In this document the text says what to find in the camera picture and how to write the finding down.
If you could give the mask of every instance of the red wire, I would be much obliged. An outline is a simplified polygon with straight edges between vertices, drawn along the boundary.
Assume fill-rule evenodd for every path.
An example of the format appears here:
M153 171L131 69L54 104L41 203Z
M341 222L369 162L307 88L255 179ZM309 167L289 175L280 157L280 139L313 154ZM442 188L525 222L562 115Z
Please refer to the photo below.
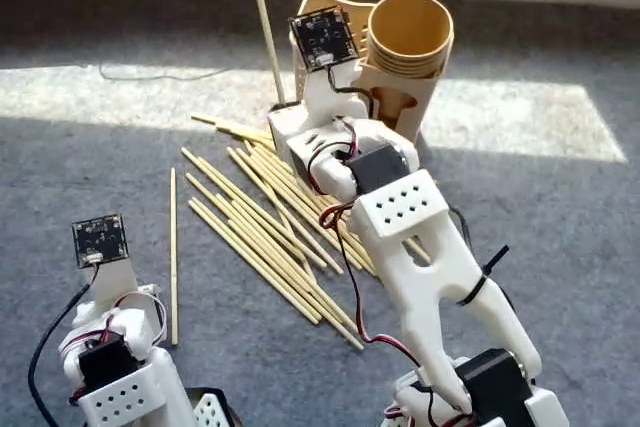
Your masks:
M413 356L411 352L409 352L409 349L407 349L404 346L404 344L402 344L402 342L400 342L396 338L391 337L390 335L387 335L387 334L378 334L373 337L369 337L369 334L367 334L367 330L364 327L364 319L362 318L362 298L360 296L360 289L358 288L358 282L356 281L356 278L353 275L351 264L349 263L349 259L347 258L347 252L344 248L344 241L340 236L340 227L338 225L338 221L340 220L340 217L342 216L344 211L347 209L350 209L352 205L353 203L349 203L349 204L341 204L337 206L333 205L331 207L328 207L320 215L320 219L321 219L320 224L324 228L328 228L325 226L325 224L327 224L329 227L332 227L336 233L336 236L338 237L338 243L340 244L342 257L344 258L345 264L347 266L347 271L349 272L349 277L351 277L351 283L353 284L353 290L355 291L355 294L356 294L356 326L358 327L358 334L360 334L360 338L367 344L371 344L373 342L384 342L385 344L389 344L395 347L400 352L402 352L405 356L407 356L417 367L420 367L420 363L418 362L418 360ZM335 213L335 214L331 219L331 221L327 222L326 219L330 213Z
M111 325L111 321L113 320L113 314L107 317L107 320L104 323L104 330L102 331L102 335L98 339L98 343L102 344L109 337L109 326Z

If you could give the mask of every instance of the white 3d-printed robot arm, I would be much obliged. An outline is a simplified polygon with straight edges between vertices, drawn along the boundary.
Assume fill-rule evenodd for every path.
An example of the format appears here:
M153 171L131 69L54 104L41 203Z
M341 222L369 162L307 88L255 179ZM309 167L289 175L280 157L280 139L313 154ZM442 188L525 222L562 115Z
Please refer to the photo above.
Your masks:
M438 304L442 297L463 299L483 274L433 179L419 170L359 197L352 226L400 313L403 339L424 369L425 382L470 413L471 401L442 346ZM412 236L431 256L430 266L416 265L405 250L402 242ZM487 280L466 308L516 356L528 378L540 373L538 352L493 281Z

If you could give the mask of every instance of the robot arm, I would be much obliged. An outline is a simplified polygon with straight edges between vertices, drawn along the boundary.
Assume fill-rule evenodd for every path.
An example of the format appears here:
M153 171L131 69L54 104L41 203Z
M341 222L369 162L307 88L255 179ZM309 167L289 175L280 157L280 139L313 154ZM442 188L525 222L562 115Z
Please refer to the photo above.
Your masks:
M304 47L305 39L297 40ZM302 47L303 57L318 54ZM324 52L314 59L329 76L333 69L339 85L359 75L355 60L332 62ZM364 103L338 93L325 70L309 72L299 105L280 107L269 114L278 155L316 190L353 202L351 230L400 315L403 340L420 364L420 383L487 426L568 425L555 395L531 386L541 371L540 356L501 289L485 278L435 182L418 169L413 144L368 119ZM403 246L413 236L432 259L428 267L416 265ZM501 349L454 366L442 345L438 304L443 297L461 301L471 292L465 309Z

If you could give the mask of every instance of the cable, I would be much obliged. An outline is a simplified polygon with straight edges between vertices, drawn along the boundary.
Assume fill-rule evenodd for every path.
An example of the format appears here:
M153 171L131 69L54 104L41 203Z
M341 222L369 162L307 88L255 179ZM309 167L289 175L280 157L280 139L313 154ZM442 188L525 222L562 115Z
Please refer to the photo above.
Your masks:
M433 419L433 401L434 401L434 397L435 394L433 393L433 389L429 389L429 407L427 409L427 417L429 419L429 425L431 427L440 427L436 421Z
M362 94L367 98L369 107L369 118L373 119L373 108L375 106L375 99L371 92L367 89L361 89L360 87L336 87L336 79L333 77L333 71L331 70L331 66L327 67L327 78L329 79L329 85L331 86L331 90L333 90L336 94Z
M411 360L411 362L413 362L416 365L416 367L420 367L420 363L413 356L413 354L409 352L409 349L407 349L402 344L402 342L400 342L396 338L391 337L390 335L387 335L387 334L377 334L374 337L369 337L369 334L367 334L367 331L364 326L364 320L362 318L362 299L360 297L360 289L358 288L358 282L356 281L356 278L353 275L353 270L351 269L351 263L347 258L347 252L345 250L344 241L342 240L342 236L340 235L340 227L338 225L340 216L344 213L345 210L350 209L351 205L352 203L343 204L340 206L333 206L336 208L336 213L331 222L331 227L333 227L333 230L336 233L336 237L338 238L338 243L340 244L340 252L342 253L342 258L344 259L344 263L347 266L347 271L349 272L349 277L351 277L351 283L353 284L353 290L356 294L356 326L358 327L358 334L360 334L360 338L367 344L372 344L373 342L383 342L385 344L391 345L392 347L395 347L397 350L402 352L409 360Z
M469 231L469 224L467 223L467 219L464 218L464 215L462 215L462 212L460 212L460 209L458 209L457 207L449 205L449 210L453 212L456 217L458 217L458 221L460 222L460 230L462 231L462 238L473 254L473 246L471 245L471 232Z
M96 272L93 275L93 278L91 279L91 281L85 284L78 291L78 293L76 293L73 297L71 297L71 300L67 303L67 305L65 306L63 311L60 313L60 315L58 315L58 317L56 317L56 319L47 328L47 330L42 335L40 342L38 342L38 345L36 346L36 350L33 352L33 356L31 357L31 362L29 362L29 371L27 373L27 383L29 384L29 391L31 392L31 397L33 397L33 400L35 401L36 406L40 411L40 414L42 414L42 417L50 427L59 427L59 425L51 415L51 412L49 412L49 409L47 408L44 401L42 400L42 397L40 396L40 392L36 387L35 376L36 376L36 367L38 365L38 360L40 359L40 354L42 354L42 349L44 348L45 344L49 340L49 337L51 337L51 334L53 333L53 331L56 329L56 327L58 327L58 325L60 325L60 322L62 322L62 319L64 319L67 316L67 314L71 311L71 309L73 309L76 306L76 304L80 301L82 296L84 296L84 294L86 294L87 291L91 288L91 286L93 285L93 282L96 280L96 277L98 276L99 270L100 270L100 266L97 265Z
M122 302L124 302L124 300L127 297L131 296L131 295L140 295L142 297L148 297L149 299L153 300L155 305L159 308L159 310L160 310L160 332L158 332L158 334L156 334L156 336L153 338L153 345L158 344L167 333L167 308L164 306L164 304L162 302L160 302L160 299L158 299L155 295L148 294L147 292L140 292L138 290L132 290L131 292L127 292L126 294L121 295L113 303L113 306L111 308L120 307L120 304Z
M206 74L194 75L193 77L178 77L170 74L154 75L151 77L114 77L104 72L104 65L102 63L98 64L98 73L100 74L100 77L102 77L104 80L108 80L111 82L144 82L144 81L165 80L165 79L177 80L179 82L194 82L196 80L203 80L209 77L214 77L218 74L223 74L230 70L231 70L230 67L225 67L224 69L216 70L213 72L207 72Z
M351 149L351 143L350 142L338 142L338 141L329 142L328 144L324 144L324 145L318 147L316 149L316 151L313 154L311 154L311 157L309 158L309 162L307 162L307 176L309 177L309 182L311 183L313 188L321 195L326 195L326 194L322 191L322 189L318 185L318 182L316 181L316 179L313 176L313 174L311 174L311 165L313 164L313 162L318 158L318 156L322 152L327 150L329 147L335 147L336 145L346 145L347 147L349 147L349 149Z

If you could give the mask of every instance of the floor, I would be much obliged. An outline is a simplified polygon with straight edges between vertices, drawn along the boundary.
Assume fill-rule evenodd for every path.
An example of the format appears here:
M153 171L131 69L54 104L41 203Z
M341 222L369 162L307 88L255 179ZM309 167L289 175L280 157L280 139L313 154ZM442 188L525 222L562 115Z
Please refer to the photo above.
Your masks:
M292 89L286 18L267 0ZM572 425L640 422L640 12L446 1L456 43L424 125L424 164L467 216L543 357L538 383ZM136 271L167 286L168 175L189 146L248 191L232 143L192 111L262 125L274 101L254 0L0 0L0 425L43 425L26 388L40 333L80 285L69 225L125 215ZM193 80L194 77L206 78ZM171 75L169 78L127 80ZM376 425L410 365L313 328L186 207L179 183L180 346L186 385L225 390L245 425ZM371 331L399 326L361 277ZM321 283L353 308L347 278ZM443 302L446 347L489 339ZM80 426L53 336L38 384Z

